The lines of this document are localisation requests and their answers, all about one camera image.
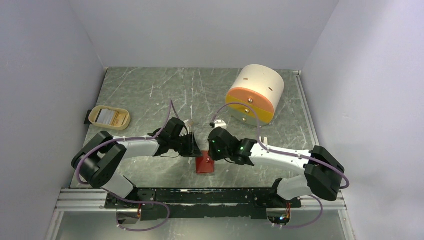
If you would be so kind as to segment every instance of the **glass panel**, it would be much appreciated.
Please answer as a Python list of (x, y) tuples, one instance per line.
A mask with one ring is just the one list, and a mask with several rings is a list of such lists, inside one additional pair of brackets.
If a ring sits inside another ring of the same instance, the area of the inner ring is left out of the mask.
[[(306, 223), (315, 218), (318, 211), (292, 211), (290, 226)], [(126, 225), (129, 228), (149, 228), (161, 221), (139, 221)], [(58, 240), (85, 239), (313, 239), (344, 240), (342, 224), (337, 210), (325, 210), (321, 219), (301, 229), (279, 229), (267, 224), (266, 220), (252, 220), (248, 217), (234, 218), (191, 218), (170, 219), (158, 229), (147, 232), (129, 232), (116, 227), (115, 213), (72, 213), (67, 212), (57, 236)]]

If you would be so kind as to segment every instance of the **tabletop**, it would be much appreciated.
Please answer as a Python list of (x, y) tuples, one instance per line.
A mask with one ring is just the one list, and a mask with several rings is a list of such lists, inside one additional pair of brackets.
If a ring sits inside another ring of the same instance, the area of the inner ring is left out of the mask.
[[(211, 117), (225, 104), (225, 95), (240, 71), (240, 68), (110, 67), (97, 105), (126, 109), (131, 122), (121, 131), (90, 125), (85, 143), (100, 131), (126, 137), (152, 133), (163, 125), (171, 98), (182, 120), (193, 119), (192, 129), (199, 148), (208, 150)], [(313, 136), (296, 77), (292, 70), (276, 71), (284, 80), (284, 92), (273, 120), (261, 128), (261, 136), (268, 137), (271, 146), (312, 149)], [(225, 109), (217, 119), (224, 120), (227, 130), (238, 139), (256, 138), (256, 127), (231, 117)], [(236, 165), (223, 160), (215, 162), (213, 173), (197, 174), (193, 158), (171, 158), (173, 154), (124, 159), (117, 172), (140, 188), (270, 187), (275, 179), (295, 176), (271, 166)], [(80, 185), (75, 177), (70, 187), (90, 188)]]

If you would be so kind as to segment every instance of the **cylindrical container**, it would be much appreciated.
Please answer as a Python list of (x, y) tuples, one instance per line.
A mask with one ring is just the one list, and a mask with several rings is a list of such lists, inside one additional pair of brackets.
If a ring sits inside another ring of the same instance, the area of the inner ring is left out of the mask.
[[(241, 70), (225, 96), (225, 103), (241, 102), (257, 113), (260, 125), (271, 122), (284, 90), (283, 78), (269, 67), (252, 64)], [(255, 115), (238, 104), (229, 105), (229, 112), (236, 119), (256, 126)]]

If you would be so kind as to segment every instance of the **white enclosure wall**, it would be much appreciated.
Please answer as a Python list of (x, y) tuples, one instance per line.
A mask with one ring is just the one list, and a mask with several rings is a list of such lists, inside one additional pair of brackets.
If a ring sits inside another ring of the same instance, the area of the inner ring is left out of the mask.
[(70, 0), (108, 67), (300, 70), (338, 0)]
[(67, 0), (0, 2), (0, 239), (44, 239), (103, 66)]
[(341, 0), (303, 68), (358, 240), (424, 239), (424, 1)]

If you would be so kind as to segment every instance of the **purple cable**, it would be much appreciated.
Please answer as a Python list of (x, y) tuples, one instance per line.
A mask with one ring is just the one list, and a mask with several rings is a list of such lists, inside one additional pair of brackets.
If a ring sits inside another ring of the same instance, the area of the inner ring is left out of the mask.
[(271, 153), (275, 153), (275, 154), (281, 154), (281, 155), (286, 155), (286, 156), (292, 156), (292, 157), (295, 157), (295, 158), (302, 158), (302, 159), (307, 159), (307, 160), (310, 160), (310, 161), (313, 161), (313, 162), (315, 162), (315, 163), (317, 163), (317, 164), (320, 164), (320, 165), (323, 165), (323, 166), (325, 166), (325, 167), (327, 167), (327, 168), (329, 168), (329, 169), (331, 169), (331, 170), (333, 170), (334, 172), (336, 172), (338, 175), (340, 175), (345, 181), (346, 181), (346, 185), (344, 185), (344, 186), (341, 186), (340, 187), (340, 189), (347, 189), (350, 185), (351, 185), (351, 183), (350, 183), (350, 181), (349, 181), (349, 179), (345, 176), (345, 174), (343, 173), (343, 172), (341, 172), (341, 171), (339, 171), (337, 168), (335, 168), (335, 167), (333, 167), (333, 166), (331, 166), (330, 164), (328, 164), (328, 163), (326, 163), (326, 162), (323, 162), (323, 161), (321, 161), (321, 160), (318, 160), (318, 159), (316, 159), (316, 158), (313, 158), (313, 157), (310, 157), (310, 156), (305, 156), (305, 155), (300, 155), (300, 156), (298, 156), (297, 154), (295, 154), (295, 153), (291, 153), (291, 152), (285, 152), (285, 151), (278, 151), (278, 150), (274, 150), (274, 149), (272, 149), (272, 148), (267, 148), (261, 141), (260, 141), (260, 135), (261, 135), (261, 127), (260, 127), (260, 122), (259, 122), (259, 117), (258, 117), (258, 115), (257, 115), (257, 113), (255, 112), (255, 110), (253, 110), (249, 105), (247, 105), (247, 104), (244, 104), (244, 103), (242, 103), (242, 102), (237, 102), (237, 101), (233, 101), (233, 102), (229, 102), (229, 103), (227, 103), (227, 104), (225, 104), (225, 105), (223, 105), (220, 109), (218, 109), (218, 111), (216, 111), (216, 113), (215, 113), (215, 115), (213, 115), (213, 117), (212, 117), (212, 123), (215, 121), (215, 119), (217, 118), (217, 115), (218, 115), (218, 113), (223, 109), (223, 108), (225, 108), (226, 106), (228, 106), (228, 105), (233, 105), (233, 104), (237, 104), (237, 105), (242, 105), (242, 106), (245, 106), (246, 108), (248, 108), (248, 109), (250, 109), (250, 111), (254, 114), (254, 116), (256, 117), (256, 122), (257, 122), (257, 130), (256, 130), (256, 140), (257, 140), (257, 143), (264, 149), (264, 150), (266, 150), (267, 152), (271, 152)]
[(170, 207), (168, 205), (166, 205), (165, 203), (163, 203), (163, 202), (159, 202), (159, 201), (133, 201), (133, 200), (127, 200), (127, 199), (122, 198), (122, 197), (120, 197), (120, 196), (114, 194), (113, 192), (110, 192), (110, 191), (108, 191), (108, 190), (106, 190), (104, 188), (102, 188), (102, 189), (105, 190), (106, 192), (110, 193), (115, 198), (117, 198), (117, 199), (119, 199), (121, 201), (130, 203), (130, 204), (157, 204), (157, 205), (164, 206), (166, 208), (167, 215), (166, 215), (165, 220), (163, 220), (161, 223), (159, 223), (156, 226), (152, 226), (152, 227), (145, 228), (145, 229), (132, 229), (132, 228), (123, 227), (119, 223), (118, 214), (116, 214), (116, 226), (118, 228), (122, 229), (122, 230), (129, 231), (129, 232), (147, 232), (147, 231), (154, 230), (154, 229), (157, 229), (157, 228), (161, 227), (162, 225), (164, 225), (170, 219), (170, 215), (171, 215)]
[(175, 116), (178, 119), (180, 118), (177, 114), (177, 111), (175, 110), (174, 103), (173, 103), (172, 99), (169, 99), (169, 107), (168, 107), (168, 113), (167, 113), (167, 116), (166, 116), (165, 123), (163, 124), (163, 126), (160, 128), (160, 130), (153, 137), (133, 136), (133, 137), (126, 137), (125, 139), (124, 138), (115, 138), (115, 139), (106, 141), (106, 142), (96, 146), (91, 151), (87, 152), (87, 154), (84, 155), (82, 157), (82, 159), (79, 161), (78, 166), (76, 166), (75, 177), (76, 177), (76, 180), (78, 181), (78, 183), (80, 183), (82, 185), (89, 185), (88, 182), (81, 180), (81, 177), (80, 177), (81, 166), (83, 165), (84, 161), (87, 158), (89, 158), (93, 153), (97, 152), (99, 149), (103, 148), (104, 146), (111, 144), (111, 143), (114, 143), (114, 142), (119, 142), (119, 141), (134, 141), (134, 140), (149, 141), (149, 140), (153, 140), (153, 139), (157, 138), (159, 136), (159, 134), (161, 134), (161, 132), (164, 130), (165, 126), (168, 123), (168, 120), (170, 119), (171, 108), (174, 110)]

